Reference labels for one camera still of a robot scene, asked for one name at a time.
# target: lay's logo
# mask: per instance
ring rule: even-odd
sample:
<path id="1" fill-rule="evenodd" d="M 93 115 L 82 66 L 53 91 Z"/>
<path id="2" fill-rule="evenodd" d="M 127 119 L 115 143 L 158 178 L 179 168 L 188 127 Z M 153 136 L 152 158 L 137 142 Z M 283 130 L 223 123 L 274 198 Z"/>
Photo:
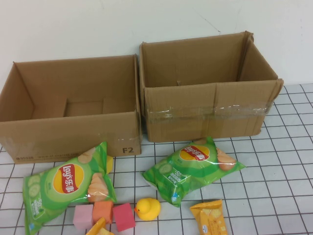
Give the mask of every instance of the lay's logo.
<path id="1" fill-rule="evenodd" d="M 53 179 L 53 187 L 59 193 L 75 192 L 84 178 L 83 169 L 76 164 L 60 167 Z"/>
<path id="2" fill-rule="evenodd" d="M 190 145 L 180 151 L 180 157 L 184 160 L 203 161 L 209 158 L 210 150 L 201 145 Z"/>

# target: orange cube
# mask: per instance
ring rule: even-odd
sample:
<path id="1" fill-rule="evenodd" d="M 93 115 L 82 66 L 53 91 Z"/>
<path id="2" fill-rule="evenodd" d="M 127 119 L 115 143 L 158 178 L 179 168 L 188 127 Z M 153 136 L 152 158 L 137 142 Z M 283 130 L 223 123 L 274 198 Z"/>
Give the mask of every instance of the orange cube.
<path id="1" fill-rule="evenodd" d="M 93 223 L 96 223 L 103 217 L 106 220 L 106 223 L 111 224 L 113 215 L 112 208 L 112 201 L 95 202 L 92 211 Z"/>

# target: red logo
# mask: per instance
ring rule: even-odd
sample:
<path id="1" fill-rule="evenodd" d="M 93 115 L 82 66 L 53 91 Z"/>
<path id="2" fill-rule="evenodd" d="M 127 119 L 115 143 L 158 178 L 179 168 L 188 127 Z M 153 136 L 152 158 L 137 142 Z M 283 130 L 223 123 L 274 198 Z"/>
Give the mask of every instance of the red logo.
<path id="1" fill-rule="evenodd" d="M 195 146 L 188 146 L 182 149 L 182 151 L 188 153 L 190 156 L 194 157 L 198 161 L 203 161 L 208 159 L 208 155 L 204 154 L 200 149 Z"/>
<path id="2" fill-rule="evenodd" d="M 59 168 L 62 173 L 62 190 L 64 193 L 75 192 L 78 187 L 75 183 L 75 166 L 67 164 Z"/>

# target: white wall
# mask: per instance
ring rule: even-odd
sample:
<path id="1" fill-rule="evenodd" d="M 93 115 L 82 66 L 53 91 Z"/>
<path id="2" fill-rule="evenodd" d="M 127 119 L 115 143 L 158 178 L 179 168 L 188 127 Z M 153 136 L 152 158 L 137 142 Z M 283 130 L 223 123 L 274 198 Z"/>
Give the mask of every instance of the white wall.
<path id="1" fill-rule="evenodd" d="M 12 61 L 138 54 L 142 41 L 254 32 L 286 84 L 313 81 L 313 0 L 0 0 L 0 89 Z"/>

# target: cucumber image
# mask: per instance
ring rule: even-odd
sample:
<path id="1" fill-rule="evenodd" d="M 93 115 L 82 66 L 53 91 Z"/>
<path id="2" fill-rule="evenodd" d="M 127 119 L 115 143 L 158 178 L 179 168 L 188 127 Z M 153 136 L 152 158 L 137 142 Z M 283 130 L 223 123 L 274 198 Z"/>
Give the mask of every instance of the cucumber image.
<path id="1" fill-rule="evenodd" d="M 162 166 L 163 164 L 166 164 L 166 160 L 165 159 L 163 159 L 159 163 L 155 164 L 155 169 L 159 169 L 160 166 Z"/>
<path id="2" fill-rule="evenodd" d="M 31 197 L 36 197 L 39 192 L 40 192 L 40 185 L 33 184 L 31 187 L 29 187 L 28 195 Z"/>
<path id="3" fill-rule="evenodd" d="M 28 180 L 28 186 L 32 186 L 33 184 L 38 184 L 40 182 L 40 176 L 39 175 L 33 175 Z"/>
<path id="4" fill-rule="evenodd" d="M 166 174 L 166 173 L 171 172 L 172 169 L 173 167 L 170 164 L 165 164 L 160 167 L 159 172 L 160 174 Z"/>

